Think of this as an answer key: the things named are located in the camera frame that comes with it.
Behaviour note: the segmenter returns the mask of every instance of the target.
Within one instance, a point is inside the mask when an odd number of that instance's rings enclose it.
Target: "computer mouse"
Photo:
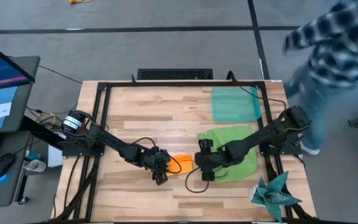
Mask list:
[[[6,153],[0,157],[0,178],[6,174],[15,159],[16,156],[12,153]]]

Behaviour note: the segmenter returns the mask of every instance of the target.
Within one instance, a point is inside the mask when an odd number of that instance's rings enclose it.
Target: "floor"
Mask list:
[[[0,51],[39,55],[41,65],[79,81],[128,80],[138,68],[212,68],[215,79],[232,70],[238,79],[286,80],[310,49],[284,57],[283,37],[334,2],[95,0],[71,6],[62,0],[0,0]],[[260,32],[253,31],[256,25]],[[125,29],[142,27],[204,28]],[[66,111],[79,92],[79,84],[40,68],[28,106]],[[322,152],[305,157],[314,205],[323,220],[358,222],[358,128],[347,125],[357,115],[358,88],[330,106]],[[59,175],[56,170],[29,177],[25,194],[31,201],[0,208],[0,223],[48,219]]]

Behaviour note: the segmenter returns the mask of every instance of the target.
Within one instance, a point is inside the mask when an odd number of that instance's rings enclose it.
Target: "green towel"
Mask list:
[[[234,126],[230,128],[215,128],[208,132],[198,135],[198,139],[213,140],[212,152],[216,152],[218,147],[233,140],[241,140],[250,136],[252,130],[250,126]],[[244,160],[235,166],[218,167],[215,171],[215,182],[231,182],[242,180],[256,172],[258,160],[255,148],[252,148]]]

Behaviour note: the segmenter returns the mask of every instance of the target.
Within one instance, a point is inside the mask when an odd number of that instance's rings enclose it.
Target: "white cup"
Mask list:
[[[25,169],[32,172],[43,172],[46,168],[46,163],[39,161],[38,159],[34,159]]]

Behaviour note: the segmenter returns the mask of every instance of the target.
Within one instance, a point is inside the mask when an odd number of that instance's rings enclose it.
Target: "wooden table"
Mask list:
[[[265,83],[269,98],[287,101],[282,83]],[[97,84],[96,81],[83,82],[78,110],[92,113]],[[101,117],[102,107],[103,103],[99,107],[98,118]],[[266,125],[262,100],[260,108]],[[284,108],[281,103],[271,101],[270,109],[274,119]],[[106,124],[111,134],[125,142],[147,136],[170,154],[194,154],[200,151],[197,134],[212,128],[250,125],[253,131],[258,130],[256,121],[215,123],[211,116],[211,87],[207,86],[113,87]],[[152,146],[147,140],[140,143],[146,147]],[[63,210],[68,177],[74,161],[74,157],[68,158],[63,165],[56,196],[57,214]],[[307,213],[316,215],[303,164],[294,156],[282,156],[282,163],[284,170],[289,170],[289,191],[303,201],[301,206]],[[71,180],[68,202],[78,189],[81,167],[82,158]],[[258,183],[260,177],[267,181],[264,158],[260,154],[258,170],[254,175],[237,182],[213,182],[202,194],[186,190],[185,174],[169,177],[169,181],[161,186],[157,186],[151,176],[149,170],[124,162],[116,151],[106,148],[99,166],[91,221],[273,220],[265,208],[249,202],[249,189]],[[200,190],[206,183],[197,171],[190,176],[188,184],[191,189]],[[87,196],[85,193],[80,217],[85,215]]]

